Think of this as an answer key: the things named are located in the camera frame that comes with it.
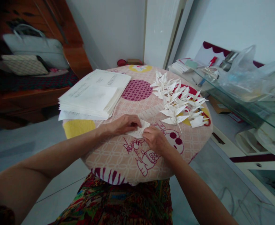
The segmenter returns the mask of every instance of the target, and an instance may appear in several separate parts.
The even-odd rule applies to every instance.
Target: cabinet drawer
[[[213,127],[211,139],[226,153],[229,158],[246,156],[242,150],[240,150],[215,126]]]

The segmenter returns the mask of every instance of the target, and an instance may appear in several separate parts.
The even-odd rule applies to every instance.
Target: tiled floor
[[[35,153],[65,140],[62,122],[53,116],[45,122],[30,124],[16,130],[0,130],[0,171]],[[275,225],[275,210],[264,206],[214,150],[210,141],[191,162],[221,199],[239,224]],[[23,225],[47,224],[70,204],[89,173],[79,159],[52,180],[34,205]],[[171,177],[174,224],[198,224],[176,177]]]

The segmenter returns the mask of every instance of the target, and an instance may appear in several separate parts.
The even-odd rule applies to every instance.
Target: tablecloth
[[[153,88],[150,87],[155,81],[156,70],[162,74],[167,73],[168,79],[180,78],[174,73],[152,66],[129,65],[107,70],[132,76],[112,117],[108,120],[95,121],[64,120],[63,127],[67,138],[93,130],[123,114],[137,114],[140,119],[160,129],[170,144],[189,163],[210,138],[213,131],[212,121],[208,127],[192,128],[186,119],[180,123],[182,133],[178,126],[161,122],[167,118],[159,112],[163,109],[163,101],[153,94]],[[181,84],[189,85],[184,79],[181,79]],[[202,110],[210,118],[206,104],[203,106]],[[167,179],[173,175],[164,159],[152,151],[143,139],[136,139],[127,134],[104,141],[82,157],[82,160],[96,176],[114,185],[123,183],[137,185],[140,182]]]

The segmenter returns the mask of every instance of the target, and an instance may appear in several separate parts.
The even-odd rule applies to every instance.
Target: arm
[[[0,205],[15,213],[15,224],[27,216],[50,181],[101,140],[141,127],[136,115],[124,115],[112,123],[65,140],[0,173]]]
[[[218,197],[169,144],[161,131],[148,127],[143,137],[149,147],[161,155],[173,170],[200,224],[237,224]]]

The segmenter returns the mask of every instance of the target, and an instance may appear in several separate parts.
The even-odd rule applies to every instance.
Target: bag handle
[[[43,32],[41,32],[40,30],[38,30],[38,29],[36,29],[36,28],[34,28],[34,27],[30,26],[30,25],[27,25],[27,24],[19,24],[19,25],[17,25],[17,26],[13,29],[13,32],[14,32],[14,34],[15,34],[18,38],[20,38],[20,39],[22,39],[22,38],[21,38],[21,36],[18,34],[17,31],[20,31],[20,32],[22,33],[21,27],[30,28],[31,30],[34,30],[34,31],[38,32],[39,35],[41,36],[41,38],[46,38],[45,34],[43,34]]]

